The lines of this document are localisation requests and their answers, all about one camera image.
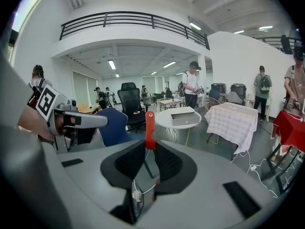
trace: black office chair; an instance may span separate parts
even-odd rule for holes
[[[150,104],[144,104],[146,109],[143,111],[140,103],[140,89],[132,82],[123,83],[118,90],[118,96],[122,104],[122,112],[128,117],[127,125],[131,126],[127,132],[135,130],[138,133],[139,129],[145,130],[145,112]]]

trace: brown shirt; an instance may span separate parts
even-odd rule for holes
[[[304,99],[305,99],[305,72],[304,67],[301,70],[297,69],[295,66],[295,78],[292,79],[292,67],[290,66],[286,72],[285,78],[290,79],[290,88],[295,94],[298,102],[300,103],[300,109],[303,108]],[[302,116],[302,111],[296,109],[292,110],[291,113]]]

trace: black cap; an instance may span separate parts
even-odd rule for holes
[[[34,72],[35,70],[38,70],[38,71],[42,71],[42,72],[43,72],[42,66],[41,66],[41,65],[38,65],[38,64],[34,66],[33,72]]]
[[[303,51],[304,51],[304,48],[296,46],[294,48],[294,57],[297,58],[298,60],[303,61]]]
[[[201,70],[201,67],[199,67],[199,64],[196,62],[196,61],[192,61],[190,63],[190,69],[193,69],[193,70]]]

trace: white t-shirt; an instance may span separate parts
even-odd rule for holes
[[[191,88],[199,88],[197,84],[196,74],[191,74],[188,71],[182,75],[182,83],[187,84]],[[186,89],[184,90],[186,94],[196,95],[192,90]]]

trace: balcony railing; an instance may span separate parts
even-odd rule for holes
[[[304,47],[302,40],[293,37],[261,37],[257,40],[268,43],[286,54],[292,54],[295,46]]]
[[[86,28],[94,26],[118,26],[121,24],[141,25],[152,29],[168,30],[208,48],[206,35],[203,36],[185,25],[161,16],[131,11],[96,13],[66,22],[61,25],[62,30],[59,40]]]

